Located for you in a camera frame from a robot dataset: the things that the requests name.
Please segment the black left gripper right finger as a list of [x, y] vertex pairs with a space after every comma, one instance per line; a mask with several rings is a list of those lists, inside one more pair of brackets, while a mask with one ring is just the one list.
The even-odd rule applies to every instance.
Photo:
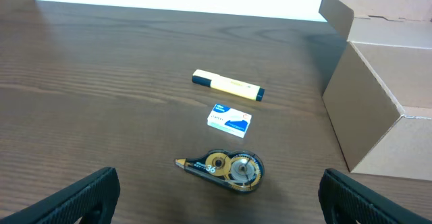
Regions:
[[324, 171], [318, 197], [326, 224], [431, 224], [331, 168]]

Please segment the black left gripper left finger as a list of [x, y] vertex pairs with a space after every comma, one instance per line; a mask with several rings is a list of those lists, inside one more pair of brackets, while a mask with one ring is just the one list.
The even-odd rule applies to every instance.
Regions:
[[117, 171], [104, 167], [1, 222], [110, 224], [119, 194]]

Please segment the white blue staples box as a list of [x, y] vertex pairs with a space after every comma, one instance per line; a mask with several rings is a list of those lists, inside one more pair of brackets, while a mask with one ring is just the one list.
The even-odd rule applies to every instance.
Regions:
[[251, 120], [251, 114], [217, 103], [207, 117], [207, 125], [243, 138]]

